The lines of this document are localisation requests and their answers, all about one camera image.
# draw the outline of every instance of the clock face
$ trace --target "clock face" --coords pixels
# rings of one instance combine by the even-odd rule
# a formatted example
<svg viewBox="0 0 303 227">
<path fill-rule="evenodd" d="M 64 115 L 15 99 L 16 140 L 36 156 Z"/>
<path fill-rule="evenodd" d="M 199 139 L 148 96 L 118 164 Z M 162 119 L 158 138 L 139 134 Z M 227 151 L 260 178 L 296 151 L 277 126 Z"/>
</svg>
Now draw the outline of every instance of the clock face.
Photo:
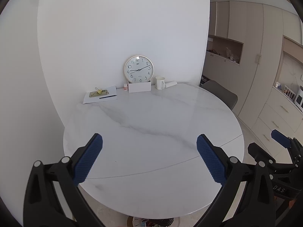
<svg viewBox="0 0 303 227">
<path fill-rule="evenodd" d="M 131 83 L 148 82 L 154 74 L 154 66 L 145 56 L 137 55 L 125 63 L 124 74 Z"/>
</svg>

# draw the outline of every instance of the gray chair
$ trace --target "gray chair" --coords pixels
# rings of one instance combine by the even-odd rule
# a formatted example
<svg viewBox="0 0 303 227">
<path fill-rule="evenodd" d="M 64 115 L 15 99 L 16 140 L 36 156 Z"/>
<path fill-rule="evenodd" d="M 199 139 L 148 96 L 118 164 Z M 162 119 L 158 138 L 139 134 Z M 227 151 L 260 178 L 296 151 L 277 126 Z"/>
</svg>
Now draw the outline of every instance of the gray chair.
<svg viewBox="0 0 303 227">
<path fill-rule="evenodd" d="M 218 84 L 214 80 L 207 81 L 205 84 L 202 85 L 201 88 L 209 91 L 210 93 L 218 97 L 226 104 L 226 106 L 229 107 L 230 110 L 234 108 L 238 101 L 238 97 L 236 94 L 225 89 L 222 85 Z"/>
</svg>

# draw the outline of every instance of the notepad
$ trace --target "notepad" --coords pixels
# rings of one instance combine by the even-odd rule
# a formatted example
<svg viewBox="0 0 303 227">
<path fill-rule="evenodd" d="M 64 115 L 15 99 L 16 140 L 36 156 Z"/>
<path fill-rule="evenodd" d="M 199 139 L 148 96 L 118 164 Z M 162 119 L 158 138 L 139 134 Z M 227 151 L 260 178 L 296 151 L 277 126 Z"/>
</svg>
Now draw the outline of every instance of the notepad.
<svg viewBox="0 0 303 227">
<path fill-rule="evenodd" d="M 90 92 L 87 92 L 85 94 L 83 104 L 84 103 L 92 103 L 92 102 L 112 101 L 112 100 L 117 99 L 117 90 L 116 90 L 115 86 L 111 86 L 111 87 L 107 87 L 107 88 L 101 88 L 101 89 L 107 89 L 108 94 L 104 95 L 104 96 L 89 97 Z"/>
</svg>

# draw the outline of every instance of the wall shelf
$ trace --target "wall shelf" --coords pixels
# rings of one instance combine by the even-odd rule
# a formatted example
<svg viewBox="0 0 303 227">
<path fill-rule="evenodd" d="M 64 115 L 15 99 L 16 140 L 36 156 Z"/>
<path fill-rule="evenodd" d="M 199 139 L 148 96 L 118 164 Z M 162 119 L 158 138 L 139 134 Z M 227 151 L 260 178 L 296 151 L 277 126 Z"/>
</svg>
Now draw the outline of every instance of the wall shelf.
<svg viewBox="0 0 303 227">
<path fill-rule="evenodd" d="M 226 60 L 229 60 L 235 64 L 240 64 L 243 43 L 223 37 L 213 36 L 213 35 L 209 35 L 209 38 L 211 38 L 212 41 L 208 40 L 207 50 L 215 50 L 220 55 L 218 54 L 214 54 L 214 55 L 223 57 Z M 231 53 L 234 55 L 235 61 L 227 58 L 226 48 L 228 48 L 231 51 Z"/>
</svg>

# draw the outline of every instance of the metal screw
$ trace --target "metal screw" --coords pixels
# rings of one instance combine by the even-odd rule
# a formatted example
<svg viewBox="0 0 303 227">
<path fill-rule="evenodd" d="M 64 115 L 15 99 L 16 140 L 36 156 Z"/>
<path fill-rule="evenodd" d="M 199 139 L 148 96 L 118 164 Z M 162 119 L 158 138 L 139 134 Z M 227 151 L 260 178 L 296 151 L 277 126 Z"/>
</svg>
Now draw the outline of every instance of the metal screw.
<svg viewBox="0 0 303 227">
<path fill-rule="evenodd" d="M 34 163 L 34 167 L 38 167 L 39 165 L 41 165 L 41 161 L 40 161 L 40 160 L 37 160 L 37 161 Z"/>
<path fill-rule="evenodd" d="M 67 162 L 69 162 L 69 157 L 68 156 L 65 156 L 65 157 L 63 157 L 62 159 L 61 159 L 61 162 L 62 163 L 67 163 Z"/>
<path fill-rule="evenodd" d="M 234 164 L 238 162 L 238 159 L 236 157 L 230 157 L 229 160 L 231 163 L 234 163 Z"/>
<path fill-rule="evenodd" d="M 264 167 L 265 163 L 263 161 L 259 161 L 259 166 Z"/>
</svg>

